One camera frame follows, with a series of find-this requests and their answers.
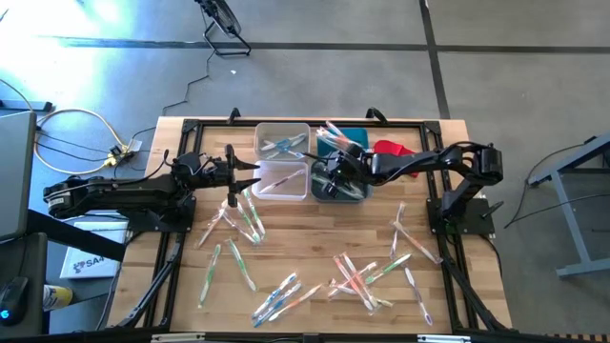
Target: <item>computer mouse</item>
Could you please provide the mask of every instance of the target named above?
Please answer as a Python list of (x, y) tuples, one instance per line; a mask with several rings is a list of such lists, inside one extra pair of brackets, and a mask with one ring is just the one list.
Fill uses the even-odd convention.
[(15, 276), (0, 291), (0, 324), (15, 325), (21, 322), (28, 307), (28, 278)]

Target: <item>white cable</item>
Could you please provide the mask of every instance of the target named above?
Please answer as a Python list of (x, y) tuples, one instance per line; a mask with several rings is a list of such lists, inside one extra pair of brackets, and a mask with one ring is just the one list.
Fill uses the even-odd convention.
[[(106, 121), (106, 119), (104, 119), (101, 115), (99, 115), (98, 113), (95, 113), (94, 111), (89, 111), (89, 110), (83, 110), (83, 109), (63, 109), (63, 110), (59, 110), (59, 111), (53, 111), (45, 116), (43, 116), (42, 118), (38, 119), (36, 121), (36, 124), (42, 128), (42, 126), (45, 124), (45, 122), (47, 122), (47, 120), (49, 120), (52, 116), (59, 114), (59, 113), (65, 113), (65, 112), (69, 112), (69, 111), (80, 111), (86, 114), (90, 114), (93, 115), (95, 117), (97, 117), (99, 120), (102, 121), (102, 123), (104, 123), (104, 125), (106, 125), (106, 127), (108, 128), (108, 130), (112, 133), (112, 136), (114, 136), (114, 139), (116, 139), (116, 142), (118, 142), (118, 144), (121, 146), (121, 150), (122, 151), (127, 151), (127, 146), (125, 144), (123, 144), (123, 142), (121, 141), (121, 139), (118, 137), (118, 135), (116, 134), (116, 132), (114, 131), (114, 129), (112, 128), (112, 126)], [(89, 173), (93, 173), (93, 172), (99, 172), (101, 171), (104, 167), (107, 166), (108, 161), (105, 161), (104, 163), (102, 163), (101, 166), (90, 170), (90, 171), (65, 171), (65, 170), (61, 170), (59, 168), (56, 168), (54, 166), (52, 166), (51, 164), (49, 164), (49, 162), (45, 161), (44, 158), (42, 158), (42, 156), (40, 155), (40, 153), (38, 152), (38, 145), (34, 144), (34, 154), (36, 155), (36, 157), (38, 157), (38, 159), (40, 160), (40, 162), (42, 162), (42, 164), (44, 164), (45, 166), (49, 167), (50, 169), (56, 171), (56, 172), (62, 172), (62, 173), (66, 173), (66, 174), (71, 174), (71, 175), (85, 175), (85, 174), (89, 174)]]
[[(13, 87), (11, 84), (9, 84), (7, 81), (0, 79), (0, 82), (2, 82), (3, 84), (7, 85), (10, 89), (12, 89), (13, 91), (15, 91), (17, 94), (19, 94), (19, 96), (21, 96), (21, 98), (23, 99), (23, 101), (26, 102), (26, 104), (28, 104), (28, 108), (30, 109), (30, 112), (34, 113), (34, 109), (31, 107), (30, 101), (28, 101), (28, 99), (26, 98), (26, 96), (24, 94), (21, 93), (21, 91), (18, 91), (15, 87)], [(84, 113), (87, 114), (91, 114), (96, 116), (99, 120), (101, 120), (106, 127), (111, 131), (112, 135), (114, 136), (114, 139), (116, 139), (116, 141), (118, 142), (118, 144), (121, 145), (121, 148), (126, 151), (127, 150), (127, 146), (125, 146), (125, 144), (123, 144), (123, 142), (121, 142), (121, 140), (118, 138), (118, 135), (116, 135), (116, 132), (114, 131), (114, 129), (111, 127), (111, 125), (99, 114), (93, 112), (93, 111), (87, 111), (87, 110), (81, 110), (81, 109), (65, 109), (65, 110), (59, 110), (59, 111), (54, 111), (51, 112), (45, 116), (43, 116), (42, 118), (38, 119), (36, 121), (36, 124), (38, 124), (41, 128), (42, 125), (49, 120), (49, 118), (51, 118), (52, 116), (59, 114), (59, 113), (63, 113), (63, 112), (67, 112), (67, 111), (82, 111)], [(42, 156), (40, 155), (40, 153), (38, 152), (38, 145), (35, 144), (34, 142), (34, 154), (36, 155), (36, 157), (38, 157), (38, 159), (40, 160), (40, 162), (42, 162), (42, 164), (44, 164), (45, 166), (49, 167), (50, 169), (56, 171), (56, 172), (62, 172), (62, 173), (66, 173), (66, 174), (72, 174), (72, 175), (84, 175), (84, 174), (88, 174), (88, 173), (92, 173), (92, 172), (99, 172), (101, 171), (104, 167), (106, 167), (106, 162), (104, 162), (101, 166), (99, 166), (96, 169), (90, 170), (90, 171), (64, 171), (61, 170), (59, 168), (56, 168), (52, 165), (49, 164), (49, 162), (45, 161), (44, 158), (42, 158)]]
[(10, 89), (12, 89), (14, 92), (16, 92), (17, 94), (19, 94), (19, 96), (21, 96), (21, 98), (23, 99), (23, 101), (26, 102), (26, 104), (28, 104), (28, 108), (30, 109), (31, 112), (34, 112), (34, 109), (31, 107), (30, 101), (28, 101), (28, 99), (26, 99), (26, 96), (24, 94), (21, 93), (21, 91), (18, 91), (17, 88), (11, 86), (7, 81), (0, 79), (0, 82), (2, 82), (3, 84), (9, 86)]

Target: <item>clear plastic container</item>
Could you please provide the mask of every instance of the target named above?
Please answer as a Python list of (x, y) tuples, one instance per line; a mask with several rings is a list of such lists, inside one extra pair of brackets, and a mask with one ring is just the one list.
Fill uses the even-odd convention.
[[(293, 200), (301, 201), (307, 196), (309, 189), (309, 166), (305, 162), (285, 161), (257, 161), (259, 169), (254, 170), (254, 178), (260, 177), (260, 181), (252, 186), (252, 193), (259, 199), (264, 200)], [(266, 187), (281, 181), (296, 172), (302, 172), (281, 185), (260, 193)]]
[[(305, 123), (260, 123), (254, 132), (254, 153), (259, 160), (297, 161), (304, 158), (298, 156), (300, 152), (310, 151), (309, 136)], [(280, 148), (271, 148), (272, 144)]]

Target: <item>black cable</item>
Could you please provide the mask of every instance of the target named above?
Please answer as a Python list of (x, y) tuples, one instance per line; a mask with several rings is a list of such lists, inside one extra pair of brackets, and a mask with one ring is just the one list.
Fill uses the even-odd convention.
[(511, 218), (509, 223), (504, 226), (504, 229), (508, 228), (509, 225), (511, 225), (513, 222), (515, 222), (515, 218), (517, 218), (517, 216), (519, 215), (519, 212), (521, 211), (521, 207), (523, 207), (523, 200), (525, 199), (525, 192), (527, 191), (527, 180), (530, 179), (530, 177), (532, 176), (532, 173), (534, 173), (534, 170), (540, 164), (542, 164), (542, 162), (546, 161), (551, 156), (554, 156), (560, 152), (568, 151), (573, 148), (581, 147), (582, 145), (583, 144), (576, 144), (576, 145), (573, 145), (573, 146), (570, 146), (567, 148), (559, 149), (558, 151), (553, 151), (553, 152), (547, 154), (546, 156), (542, 157), (542, 159), (540, 159), (540, 161), (534, 167), (532, 167), (532, 169), (527, 173), (527, 177), (525, 177), (525, 180), (523, 181), (523, 192), (521, 193), (521, 199), (518, 202), (517, 210), (515, 211), (515, 214), (513, 215), (513, 218)]
[[(203, 18), (203, 22), (206, 26), (206, 28), (208, 27), (208, 23), (206, 22), (206, 17), (205, 17), (205, 13), (203, 12), (203, 9), (201, 9), (201, 17)], [(212, 53), (210, 53), (210, 56), (208, 56), (208, 59), (206, 60), (206, 74), (202, 77), (199, 77), (198, 79), (195, 79), (191, 82), (189, 82), (187, 84), (187, 88), (184, 91), (184, 99), (182, 101), (178, 101), (177, 103), (173, 103), (171, 105), (168, 105), (166, 107), (163, 108), (162, 112), (161, 112), (161, 116), (165, 116), (166, 112), (168, 109), (172, 108), (172, 107), (176, 107), (178, 105), (182, 105), (182, 104), (188, 104), (189, 103), (189, 88), (191, 87), (192, 84), (195, 84), (199, 81), (203, 81), (205, 79), (207, 79), (208, 77), (210, 77), (210, 60), (212, 59), (212, 57), (214, 57), (216, 51), (212, 50)]]
[(81, 214), (72, 218), (68, 218), (68, 219), (63, 219), (62, 222), (66, 223), (72, 220), (76, 220), (76, 219), (80, 219), (82, 217), (102, 217), (102, 218), (111, 218), (111, 219), (116, 219), (116, 220), (129, 220), (129, 218), (124, 217), (124, 216), (118, 216), (118, 215), (112, 215), (112, 214), (95, 214), (95, 213), (85, 213), (85, 214)]
[[(146, 181), (148, 179), (150, 179), (152, 176), (154, 176), (156, 173), (159, 172), (159, 170), (161, 169), (161, 167), (163, 167), (165, 160), (168, 158), (168, 154), (170, 153), (170, 151), (165, 150), (164, 154), (163, 154), (163, 162), (161, 162), (161, 164), (159, 165), (159, 167), (157, 167), (157, 169), (153, 172), (151, 172), (148, 176), (144, 176), (141, 179), (137, 179), (137, 180), (133, 180), (133, 181), (127, 181), (127, 182), (120, 182), (120, 183), (115, 183), (114, 185), (120, 186), (120, 185), (132, 185), (132, 184), (136, 184), (136, 183), (140, 183), (143, 181)], [(70, 187), (68, 189), (62, 190), (62, 191), (57, 191), (57, 192), (52, 192), (51, 194), (44, 196), (44, 199), (49, 199), (50, 197), (56, 196), (57, 194), (63, 193), (63, 192), (69, 192), (69, 191), (74, 191), (74, 190), (80, 190), (82, 188), (85, 187), (89, 187), (90, 184), (83, 184), (83, 185), (79, 185), (79, 186), (75, 186), (75, 187)]]
[(132, 166), (132, 161), (127, 161), (127, 165), (128, 165), (128, 166), (129, 166), (129, 167), (130, 167), (132, 170), (137, 171), (137, 172), (144, 172), (144, 171), (146, 170), (146, 168), (142, 168), (142, 169), (139, 169), (139, 168), (134, 168), (134, 167)]
[(116, 273), (114, 274), (114, 277), (112, 278), (111, 287), (108, 290), (108, 297), (106, 298), (106, 303), (104, 303), (104, 310), (102, 310), (102, 314), (99, 317), (99, 321), (97, 322), (97, 325), (95, 326), (96, 331), (99, 331), (99, 329), (102, 327), (102, 323), (104, 322), (104, 319), (106, 318), (106, 313), (108, 312), (108, 308), (111, 303), (111, 298), (113, 298), (112, 293), (114, 293), (114, 287), (116, 287), (116, 280), (118, 280), (118, 275), (121, 273), (122, 268), (123, 268), (123, 263), (120, 263), (118, 268), (116, 269)]
[(549, 211), (549, 210), (552, 210), (552, 209), (558, 208), (558, 207), (559, 207), (559, 206), (561, 206), (561, 205), (569, 204), (569, 203), (572, 203), (572, 202), (575, 202), (575, 201), (580, 201), (580, 200), (585, 200), (585, 199), (591, 199), (591, 198), (595, 198), (595, 197), (603, 197), (603, 196), (610, 196), (610, 193), (602, 193), (602, 194), (585, 195), (585, 196), (581, 196), (581, 197), (578, 197), (578, 198), (574, 198), (574, 199), (571, 199), (571, 200), (568, 200), (568, 201), (564, 201), (564, 202), (562, 202), (562, 203), (558, 203), (558, 204), (553, 205), (553, 206), (549, 206), (549, 207), (544, 208), (544, 209), (540, 209), (540, 210), (538, 210), (538, 211), (530, 212), (530, 213), (527, 213), (527, 214), (525, 214), (525, 215), (523, 215), (523, 216), (521, 216), (521, 217), (519, 217), (519, 218), (515, 218), (515, 219), (511, 220), (511, 221), (510, 221), (508, 224), (506, 224), (506, 226), (504, 227), (504, 229), (506, 229), (506, 228), (507, 228), (509, 225), (511, 225), (511, 224), (513, 224), (513, 223), (515, 223), (515, 222), (518, 222), (518, 221), (520, 221), (521, 219), (525, 219), (525, 218), (527, 218), (527, 217), (529, 217), (529, 216), (531, 216), (531, 215), (538, 214), (538, 213), (540, 213), (540, 212), (546, 212), (546, 211)]
[(134, 138), (135, 138), (135, 137), (136, 137), (138, 134), (140, 134), (140, 133), (144, 133), (144, 132), (147, 132), (147, 131), (150, 131), (150, 130), (154, 130), (154, 129), (156, 129), (156, 126), (153, 126), (153, 127), (151, 127), (151, 128), (147, 128), (147, 129), (144, 129), (144, 130), (140, 130), (140, 131), (138, 131), (138, 132), (136, 132), (136, 133), (134, 133), (134, 134), (133, 134), (133, 136), (132, 136), (132, 140), (133, 140), (133, 139), (134, 139)]
[(28, 243), (26, 242), (26, 238), (21, 238), (23, 242), (23, 248), (21, 249), (21, 262), (19, 263), (19, 272), (17, 276), (21, 276), (21, 272), (23, 271), (24, 260), (26, 259), (26, 250), (28, 249)]
[(37, 132), (37, 133), (38, 133), (38, 134), (40, 134), (40, 135), (44, 135), (45, 137), (48, 137), (49, 139), (54, 139), (54, 140), (56, 140), (56, 141), (63, 142), (63, 143), (66, 143), (66, 144), (70, 144), (70, 145), (75, 146), (75, 147), (78, 147), (78, 148), (87, 149), (87, 150), (89, 150), (89, 151), (99, 151), (99, 152), (103, 152), (103, 153), (108, 153), (107, 151), (103, 151), (103, 150), (100, 150), (100, 149), (90, 148), (90, 147), (82, 146), (82, 145), (80, 145), (80, 144), (76, 144), (76, 143), (69, 142), (69, 141), (67, 141), (67, 140), (63, 140), (63, 139), (59, 139), (59, 138), (55, 138), (55, 137), (49, 136), (48, 134), (46, 134), (46, 133), (44, 133), (44, 132), (41, 132), (41, 131), (39, 131), (39, 132)]
[(76, 159), (79, 159), (79, 160), (83, 160), (83, 161), (89, 161), (89, 162), (100, 162), (100, 161), (106, 161), (106, 160), (108, 159), (108, 157), (105, 157), (105, 158), (97, 158), (97, 159), (92, 159), (92, 158), (87, 158), (87, 157), (76, 156), (76, 155), (73, 155), (73, 154), (71, 154), (71, 153), (69, 153), (69, 152), (60, 151), (59, 149), (56, 149), (56, 148), (52, 148), (52, 147), (46, 146), (46, 145), (44, 145), (44, 144), (42, 144), (42, 143), (34, 142), (34, 144), (37, 144), (38, 146), (43, 147), (43, 148), (45, 148), (45, 149), (49, 149), (49, 150), (51, 150), (51, 151), (57, 151), (57, 152), (59, 152), (59, 153), (63, 153), (63, 154), (65, 154), (65, 155), (67, 155), (67, 156), (70, 156), (70, 157), (73, 157), (73, 158), (76, 158)]
[(499, 258), (498, 249), (494, 245), (494, 242), (492, 242), (492, 240), (489, 239), (488, 236), (486, 236), (485, 234), (480, 234), (480, 237), (483, 238), (485, 241), (487, 241), (487, 243), (489, 243), (489, 246), (492, 247), (492, 249), (496, 253), (496, 260), (498, 261), (499, 276), (502, 277), (502, 261)]
[(161, 170), (161, 167), (163, 167), (163, 165), (167, 162), (165, 162), (165, 160), (168, 158), (168, 154), (170, 154), (169, 150), (165, 150), (165, 152), (163, 153), (163, 161), (159, 164), (159, 167), (157, 167), (153, 172), (151, 172), (148, 176), (144, 176), (141, 179), (137, 179), (137, 180), (133, 180), (133, 181), (127, 181), (127, 182), (120, 182), (120, 183), (116, 183), (116, 185), (118, 186), (123, 186), (123, 185), (133, 185), (133, 184), (137, 184), (140, 182), (144, 182), (148, 179), (150, 179), (151, 177), (153, 177), (156, 173), (159, 172), (159, 170)]

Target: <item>yellow object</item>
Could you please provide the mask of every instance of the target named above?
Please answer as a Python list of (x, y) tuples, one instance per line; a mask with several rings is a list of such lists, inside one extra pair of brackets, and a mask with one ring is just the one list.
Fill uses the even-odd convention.
[(72, 301), (72, 290), (59, 286), (45, 285), (42, 297), (44, 311), (63, 309)]

